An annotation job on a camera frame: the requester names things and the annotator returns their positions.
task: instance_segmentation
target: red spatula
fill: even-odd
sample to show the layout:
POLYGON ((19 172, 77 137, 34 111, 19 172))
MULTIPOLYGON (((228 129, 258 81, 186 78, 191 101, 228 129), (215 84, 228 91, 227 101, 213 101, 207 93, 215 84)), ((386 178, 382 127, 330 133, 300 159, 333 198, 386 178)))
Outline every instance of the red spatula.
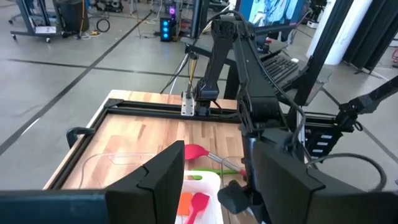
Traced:
POLYGON ((189 216, 185 224, 193 224, 199 212, 204 212, 209 204, 210 197, 202 193, 196 193, 191 200, 189 216))
POLYGON ((185 160, 198 159, 201 156, 208 156, 210 159, 213 159, 216 162, 224 164, 226 167, 230 168, 231 170, 235 170, 236 172, 239 172, 241 175, 246 175, 246 172, 244 170, 240 169, 238 166, 228 161, 223 162, 222 158, 220 158, 216 154, 207 151, 204 147, 201 147, 197 144, 185 145, 185 160))

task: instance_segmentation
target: green handle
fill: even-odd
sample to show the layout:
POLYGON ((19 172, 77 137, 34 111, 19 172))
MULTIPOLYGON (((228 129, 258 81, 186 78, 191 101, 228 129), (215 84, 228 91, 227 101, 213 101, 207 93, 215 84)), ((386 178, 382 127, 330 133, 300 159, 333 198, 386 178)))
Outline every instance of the green handle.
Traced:
MULTIPOLYGON (((209 171, 209 172, 214 172, 218 175, 221 174, 221 169, 210 169, 210 168, 193 168, 191 170, 195 170, 195 171, 209 171)), ((237 174, 238 172, 235 170, 223 170, 224 174, 237 174)), ((201 176, 199 175, 194 175, 192 176, 194 180, 201 180, 201 176)))

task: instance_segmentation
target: caster wheel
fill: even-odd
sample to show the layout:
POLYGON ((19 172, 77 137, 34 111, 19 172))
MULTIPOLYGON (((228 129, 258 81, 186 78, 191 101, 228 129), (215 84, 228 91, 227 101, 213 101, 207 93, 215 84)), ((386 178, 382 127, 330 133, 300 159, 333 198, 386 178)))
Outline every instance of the caster wheel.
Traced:
POLYGON ((65 31, 61 31, 62 38, 68 38, 68 34, 65 31))

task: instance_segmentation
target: concrete floor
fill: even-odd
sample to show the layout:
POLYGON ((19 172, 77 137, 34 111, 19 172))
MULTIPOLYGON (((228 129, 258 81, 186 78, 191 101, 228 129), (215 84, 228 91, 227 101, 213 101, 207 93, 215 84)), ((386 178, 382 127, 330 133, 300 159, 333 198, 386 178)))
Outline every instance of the concrete floor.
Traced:
MULTIPOLYGON (((68 152, 66 131, 86 126, 112 89, 159 92, 181 61, 184 45, 138 38, 137 21, 125 13, 112 14, 110 31, 90 40, 59 37, 46 44, 40 38, 18 36, 14 41, 9 31, 24 25, 20 19, 8 24, 18 13, 11 4, 0 0, 0 189, 41 189, 68 152)), ((140 4, 139 17, 148 15, 149 9, 140 4)), ((158 26, 142 23, 139 28, 152 33, 158 26)), ((305 60, 315 31, 299 29, 294 45, 285 51, 305 60)), ((207 61, 200 57, 197 77, 203 76, 207 61)), ((388 63, 386 56, 376 70, 386 79, 397 75, 396 69, 385 66, 388 63)), ((337 113, 336 102, 347 102, 386 81, 355 75, 346 65, 332 70, 325 91, 305 110, 337 113)), ((222 93, 227 71, 224 66, 219 81, 222 93)), ((179 78, 172 93, 180 94, 187 83, 187 78, 179 78)), ((398 95, 394 95, 375 113, 361 116, 365 131, 345 134, 333 151, 355 152, 378 161, 389 178, 387 190, 398 189, 394 183, 398 179, 397 107, 398 95)), ((327 161, 322 170, 364 190, 379 180, 371 166, 354 159, 327 161)))

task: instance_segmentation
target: monitor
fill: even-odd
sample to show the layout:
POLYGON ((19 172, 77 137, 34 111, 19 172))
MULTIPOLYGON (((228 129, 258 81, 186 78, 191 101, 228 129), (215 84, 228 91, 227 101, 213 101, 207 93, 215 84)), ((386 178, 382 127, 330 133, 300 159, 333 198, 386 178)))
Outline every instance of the monitor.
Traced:
POLYGON ((289 30, 303 16, 305 0, 238 0, 236 11, 254 25, 257 35, 289 30))

